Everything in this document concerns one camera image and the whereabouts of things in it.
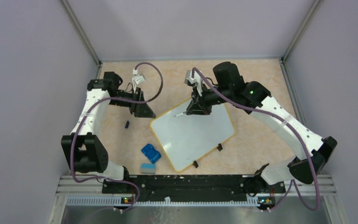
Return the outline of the yellow framed whiteboard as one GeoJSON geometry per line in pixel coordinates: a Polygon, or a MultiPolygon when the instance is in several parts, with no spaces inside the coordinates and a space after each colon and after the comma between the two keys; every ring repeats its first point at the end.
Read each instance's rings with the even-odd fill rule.
{"type": "Polygon", "coordinates": [[[182,172],[205,153],[235,134],[224,104],[212,107],[210,115],[174,115],[185,112],[190,99],[174,106],[150,122],[150,129],[176,172],[182,172]]]}

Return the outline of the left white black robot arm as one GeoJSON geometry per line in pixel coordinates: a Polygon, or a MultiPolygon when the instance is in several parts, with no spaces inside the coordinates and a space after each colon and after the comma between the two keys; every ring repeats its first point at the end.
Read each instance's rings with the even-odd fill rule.
{"type": "Polygon", "coordinates": [[[156,117],[147,105],[139,87],[131,92],[121,90],[122,78],[115,72],[104,73],[87,85],[86,101],[76,126],[61,139],[61,146],[72,174],[83,173],[113,179],[113,187],[127,192],[131,181],[126,168],[109,160],[108,152],[98,137],[105,110],[109,105],[127,107],[134,117],[156,117]]]}

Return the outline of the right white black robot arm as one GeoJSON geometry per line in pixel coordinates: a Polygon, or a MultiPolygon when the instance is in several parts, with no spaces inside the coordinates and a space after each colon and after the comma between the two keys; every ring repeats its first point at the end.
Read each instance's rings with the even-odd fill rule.
{"type": "Polygon", "coordinates": [[[229,103],[264,123],[290,147],[295,154],[292,159],[265,164],[255,172],[258,191],[268,192],[274,184],[283,181],[315,183],[337,141],[331,136],[324,138],[304,126],[261,83],[245,82],[236,64],[222,62],[213,67],[213,73],[217,84],[208,82],[197,68],[187,71],[184,83],[193,91],[184,114],[210,115],[213,106],[229,103]]]}

